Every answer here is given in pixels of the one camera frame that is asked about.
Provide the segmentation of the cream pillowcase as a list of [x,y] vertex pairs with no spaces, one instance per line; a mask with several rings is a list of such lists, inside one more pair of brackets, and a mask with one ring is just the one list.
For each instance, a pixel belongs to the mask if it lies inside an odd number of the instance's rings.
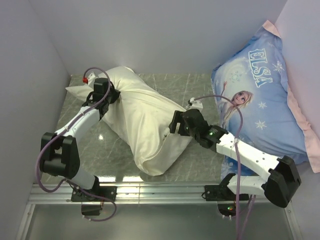
[[130,146],[141,171],[164,174],[192,140],[169,130],[175,111],[185,108],[152,89],[128,67],[118,66],[107,74],[120,95],[102,120]]

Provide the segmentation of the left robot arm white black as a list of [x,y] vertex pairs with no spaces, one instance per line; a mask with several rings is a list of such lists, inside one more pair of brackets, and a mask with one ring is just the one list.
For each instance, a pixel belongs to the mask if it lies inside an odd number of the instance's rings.
[[96,201],[101,195],[97,176],[80,167],[78,143],[86,132],[97,124],[108,112],[109,106],[120,96],[109,77],[99,77],[93,82],[79,112],[64,127],[54,133],[46,132],[41,138],[41,151],[36,163],[36,177],[39,186],[40,172],[54,177],[63,177],[78,188],[89,201]]

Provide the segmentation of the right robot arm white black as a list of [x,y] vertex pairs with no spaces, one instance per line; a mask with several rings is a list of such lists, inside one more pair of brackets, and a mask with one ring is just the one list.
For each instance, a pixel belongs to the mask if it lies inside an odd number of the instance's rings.
[[255,176],[229,173],[222,181],[220,194],[226,200],[237,194],[265,196],[272,204],[286,208],[301,178],[294,160],[277,157],[235,138],[227,130],[209,125],[198,109],[176,110],[169,124],[170,133],[192,137],[200,146],[236,160],[252,170]]

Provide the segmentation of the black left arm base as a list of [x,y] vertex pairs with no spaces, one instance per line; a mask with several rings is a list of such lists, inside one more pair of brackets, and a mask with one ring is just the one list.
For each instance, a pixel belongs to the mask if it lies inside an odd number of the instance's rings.
[[[91,190],[84,190],[80,187],[73,187],[72,203],[81,204],[81,214],[84,219],[91,222],[104,222],[110,220],[117,212],[116,196],[118,188],[111,186],[97,186]],[[105,204],[112,204],[113,211],[108,217],[98,219]]]

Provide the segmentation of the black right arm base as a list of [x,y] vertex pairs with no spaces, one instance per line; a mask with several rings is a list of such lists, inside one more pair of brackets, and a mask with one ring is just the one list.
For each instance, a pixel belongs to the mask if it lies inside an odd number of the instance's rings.
[[236,194],[228,188],[233,177],[237,185],[237,174],[229,173],[219,184],[205,185],[204,192],[201,194],[206,202],[217,202],[217,209],[222,218],[228,218],[230,221],[237,216]]

